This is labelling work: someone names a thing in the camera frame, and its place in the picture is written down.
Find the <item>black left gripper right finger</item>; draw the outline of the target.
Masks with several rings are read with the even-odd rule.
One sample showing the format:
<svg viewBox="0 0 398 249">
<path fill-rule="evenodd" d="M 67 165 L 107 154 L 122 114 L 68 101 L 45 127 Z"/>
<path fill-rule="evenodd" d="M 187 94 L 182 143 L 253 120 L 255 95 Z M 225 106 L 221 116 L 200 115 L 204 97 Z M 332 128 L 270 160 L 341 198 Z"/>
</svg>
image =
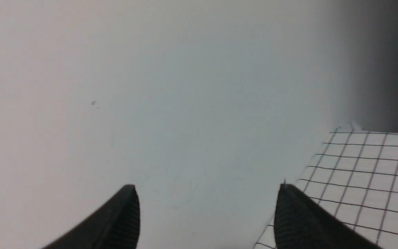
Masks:
<svg viewBox="0 0 398 249">
<path fill-rule="evenodd" d="M 278 249 L 377 249 L 296 186 L 282 183 L 274 214 Z"/>
</svg>

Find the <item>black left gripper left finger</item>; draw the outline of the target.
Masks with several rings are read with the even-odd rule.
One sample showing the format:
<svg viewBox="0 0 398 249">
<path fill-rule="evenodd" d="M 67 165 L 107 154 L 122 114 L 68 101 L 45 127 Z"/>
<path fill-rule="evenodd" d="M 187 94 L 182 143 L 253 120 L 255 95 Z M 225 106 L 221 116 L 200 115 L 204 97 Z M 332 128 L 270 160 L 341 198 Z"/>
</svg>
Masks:
<svg viewBox="0 0 398 249">
<path fill-rule="evenodd" d="M 136 187 L 124 185 L 100 208 L 46 249 L 136 249 L 141 228 Z"/>
</svg>

